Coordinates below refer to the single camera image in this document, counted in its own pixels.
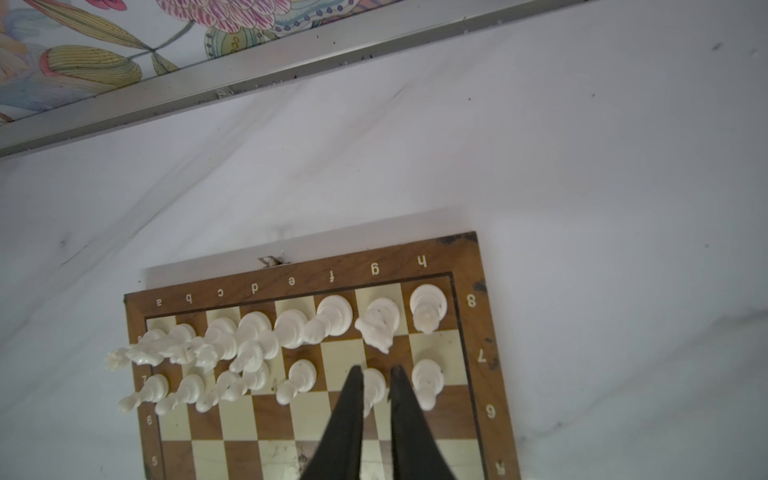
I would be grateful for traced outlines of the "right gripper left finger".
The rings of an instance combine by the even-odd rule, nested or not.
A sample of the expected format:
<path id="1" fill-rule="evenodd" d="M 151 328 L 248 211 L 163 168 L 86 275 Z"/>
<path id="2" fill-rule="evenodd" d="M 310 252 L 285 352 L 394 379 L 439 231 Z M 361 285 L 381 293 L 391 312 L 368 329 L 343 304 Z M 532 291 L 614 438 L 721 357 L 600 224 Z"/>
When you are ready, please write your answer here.
<path id="1" fill-rule="evenodd" d="M 322 439 L 300 479 L 359 479 L 363 424 L 363 372 L 360 366 L 353 366 Z"/>

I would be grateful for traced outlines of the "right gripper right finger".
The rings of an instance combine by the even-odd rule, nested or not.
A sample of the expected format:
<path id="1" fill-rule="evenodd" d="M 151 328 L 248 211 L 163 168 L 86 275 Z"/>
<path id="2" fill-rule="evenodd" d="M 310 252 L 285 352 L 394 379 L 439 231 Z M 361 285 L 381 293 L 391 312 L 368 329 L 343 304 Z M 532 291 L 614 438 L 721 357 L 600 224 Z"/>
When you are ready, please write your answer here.
<path id="1" fill-rule="evenodd" d="M 393 477 L 454 480 L 432 436 L 405 369 L 390 370 L 391 451 Z"/>

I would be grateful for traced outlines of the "white pawn from tray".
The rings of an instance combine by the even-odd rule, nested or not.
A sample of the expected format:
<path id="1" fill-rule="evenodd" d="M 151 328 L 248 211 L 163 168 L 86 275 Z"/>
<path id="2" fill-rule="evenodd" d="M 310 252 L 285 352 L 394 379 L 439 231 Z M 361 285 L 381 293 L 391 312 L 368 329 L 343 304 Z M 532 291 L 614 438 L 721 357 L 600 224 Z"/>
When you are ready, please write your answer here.
<path id="1" fill-rule="evenodd" d="M 363 417 L 367 418 L 373 407 L 387 395 L 387 385 L 383 373 L 375 368 L 363 371 Z"/>

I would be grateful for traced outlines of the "wooden chess board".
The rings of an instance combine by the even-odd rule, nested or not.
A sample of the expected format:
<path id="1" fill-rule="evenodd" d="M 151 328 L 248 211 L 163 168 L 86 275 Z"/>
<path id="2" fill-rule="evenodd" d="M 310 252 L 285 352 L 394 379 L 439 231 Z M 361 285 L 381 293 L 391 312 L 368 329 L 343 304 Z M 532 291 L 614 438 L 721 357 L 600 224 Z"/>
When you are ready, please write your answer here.
<path id="1" fill-rule="evenodd" d="M 418 332 L 409 306 L 439 287 L 447 314 Z M 388 354 L 355 321 L 380 297 L 399 308 Z M 124 298 L 148 479 L 297 479 L 353 366 L 387 395 L 364 418 L 364 479 L 392 475 L 390 370 L 437 362 L 445 385 L 424 416 L 457 479 L 521 475 L 491 302 L 473 232 L 161 287 Z"/>

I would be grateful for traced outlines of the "white pawn at h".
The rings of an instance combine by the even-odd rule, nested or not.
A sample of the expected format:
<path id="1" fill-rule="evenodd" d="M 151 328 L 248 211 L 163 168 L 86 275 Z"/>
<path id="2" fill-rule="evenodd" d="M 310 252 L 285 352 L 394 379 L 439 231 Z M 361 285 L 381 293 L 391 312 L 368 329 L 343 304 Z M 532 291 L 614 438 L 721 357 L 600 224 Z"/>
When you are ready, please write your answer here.
<path id="1" fill-rule="evenodd" d="M 420 408 L 423 411 L 433 410 L 437 396 L 445 385 L 441 366 L 434 360 L 422 359 L 414 365 L 411 380 Z"/>

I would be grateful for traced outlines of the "white knight at g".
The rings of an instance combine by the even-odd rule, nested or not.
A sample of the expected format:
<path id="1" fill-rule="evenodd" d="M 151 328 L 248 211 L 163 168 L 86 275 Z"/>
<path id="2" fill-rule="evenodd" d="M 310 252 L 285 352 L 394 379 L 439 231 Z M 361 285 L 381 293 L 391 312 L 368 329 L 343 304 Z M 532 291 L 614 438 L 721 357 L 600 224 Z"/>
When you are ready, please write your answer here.
<path id="1" fill-rule="evenodd" d="M 380 297 L 369 304 L 362 316 L 355 321 L 354 327 L 361 333 L 367 345 L 388 354 L 400 319 L 396 303 L 389 298 Z"/>

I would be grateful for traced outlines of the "white rook at h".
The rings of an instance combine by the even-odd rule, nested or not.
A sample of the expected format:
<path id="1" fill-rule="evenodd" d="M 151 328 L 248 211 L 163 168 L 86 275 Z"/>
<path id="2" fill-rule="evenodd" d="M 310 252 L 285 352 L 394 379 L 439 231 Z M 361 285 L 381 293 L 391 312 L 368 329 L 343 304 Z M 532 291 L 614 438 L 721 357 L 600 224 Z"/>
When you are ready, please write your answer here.
<path id="1" fill-rule="evenodd" d="M 414 327 L 418 332 L 435 332 L 447 314 L 447 297 L 433 284 L 418 286 L 410 296 L 410 310 Z"/>

